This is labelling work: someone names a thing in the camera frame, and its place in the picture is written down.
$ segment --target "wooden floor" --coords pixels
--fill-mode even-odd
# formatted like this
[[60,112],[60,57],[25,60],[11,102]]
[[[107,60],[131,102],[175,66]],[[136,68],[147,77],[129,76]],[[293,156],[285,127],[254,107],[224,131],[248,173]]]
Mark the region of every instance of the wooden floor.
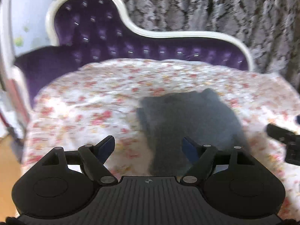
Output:
[[11,189],[21,175],[21,165],[11,151],[11,141],[10,136],[0,140],[0,221],[16,214]]

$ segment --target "metal screw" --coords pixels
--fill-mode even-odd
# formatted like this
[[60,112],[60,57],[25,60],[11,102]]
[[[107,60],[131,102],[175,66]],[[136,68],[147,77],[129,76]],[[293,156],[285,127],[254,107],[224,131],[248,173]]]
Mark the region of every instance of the metal screw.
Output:
[[112,177],[112,176],[104,176],[100,179],[100,181],[104,184],[110,184],[112,183],[113,181],[115,181],[115,178]]
[[185,176],[182,180],[185,183],[192,184],[192,183],[196,183],[198,179],[194,176]]

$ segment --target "purple tufted sofa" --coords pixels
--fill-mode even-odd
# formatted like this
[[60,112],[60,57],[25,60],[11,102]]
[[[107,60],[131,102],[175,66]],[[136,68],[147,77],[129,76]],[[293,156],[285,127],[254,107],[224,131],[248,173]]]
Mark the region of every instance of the purple tufted sofa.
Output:
[[46,23],[53,46],[15,60],[31,107],[39,90],[55,78],[111,58],[181,59],[250,69],[250,53],[237,39],[222,39],[216,32],[142,30],[130,21],[121,0],[55,0]]

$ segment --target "gray cloth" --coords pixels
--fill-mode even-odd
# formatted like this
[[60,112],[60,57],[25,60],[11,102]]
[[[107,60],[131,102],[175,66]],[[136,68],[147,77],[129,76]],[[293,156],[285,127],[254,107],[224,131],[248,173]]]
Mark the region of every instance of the gray cloth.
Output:
[[181,176],[191,167],[181,150],[184,137],[219,150],[243,146],[249,151],[235,113],[211,89],[145,97],[141,106],[137,116],[154,152],[150,167],[154,176]]

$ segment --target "white wall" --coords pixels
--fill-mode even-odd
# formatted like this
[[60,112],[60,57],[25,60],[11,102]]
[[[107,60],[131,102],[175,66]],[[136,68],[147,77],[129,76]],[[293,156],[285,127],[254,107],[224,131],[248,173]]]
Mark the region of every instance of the white wall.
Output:
[[0,6],[0,46],[2,65],[5,75],[11,78],[10,67],[14,62],[15,53],[11,36],[11,0],[1,0]]
[[49,45],[45,17],[53,0],[11,0],[11,30],[15,55]]

